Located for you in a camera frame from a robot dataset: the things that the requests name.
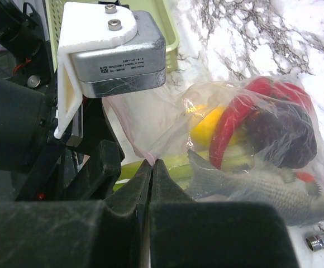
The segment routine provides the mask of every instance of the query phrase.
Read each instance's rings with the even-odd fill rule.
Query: silver motor
[[[131,41],[111,49],[72,55],[83,94],[88,98],[157,88],[165,83],[165,38],[148,12],[134,11],[133,14],[137,34]],[[122,27],[119,20],[109,21],[111,31]]]

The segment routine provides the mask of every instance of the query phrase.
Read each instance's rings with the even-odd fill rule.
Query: black machinery
[[[24,6],[22,13],[0,0],[0,44],[19,66],[0,79],[0,170],[15,188],[10,202],[0,202],[0,267],[148,267],[149,259],[153,268],[298,267],[274,209],[196,203],[162,160],[144,161],[113,193],[124,154],[99,98],[84,98],[78,145],[69,142],[74,121],[56,139],[50,45],[39,15]],[[34,88],[32,76],[39,77]],[[65,187],[72,152],[90,158],[68,172]]]

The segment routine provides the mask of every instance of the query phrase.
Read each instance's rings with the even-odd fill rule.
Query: yellow lemon
[[[219,118],[222,116],[225,107],[219,106],[207,114],[203,109],[206,106],[200,105],[189,108],[187,113],[193,112],[191,125],[195,126],[190,131],[190,137],[205,148],[209,148],[211,144],[214,129],[218,123]],[[245,139],[245,134],[242,130],[237,130],[230,139],[229,145],[238,143]]]

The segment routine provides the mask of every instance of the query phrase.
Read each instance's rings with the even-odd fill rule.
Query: red wire
[[[23,66],[25,66],[27,63],[30,63],[31,61],[32,61],[32,60],[30,60],[30,59],[26,59],[26,62],[25,62],[25,63],[22,63],[22,64],[16,66],[16,67],[14,68],[14,70],[13,70],[13,75],[16,75],[18,69],[22,68]]]

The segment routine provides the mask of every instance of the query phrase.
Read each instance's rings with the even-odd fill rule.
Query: screw
[[[118,31],[121,30],[121,21],[120,20],[109,20],[108,21],[108,28],[110,31]]]
[[[27,85],[29,88],[36,88],[40,84],[40,77],[38,75],[32,75],[28,78]]]
[[[114,4],[107,4],[105,6],[105,12],[107,14],[115,14],[117,12],[116,6]]]

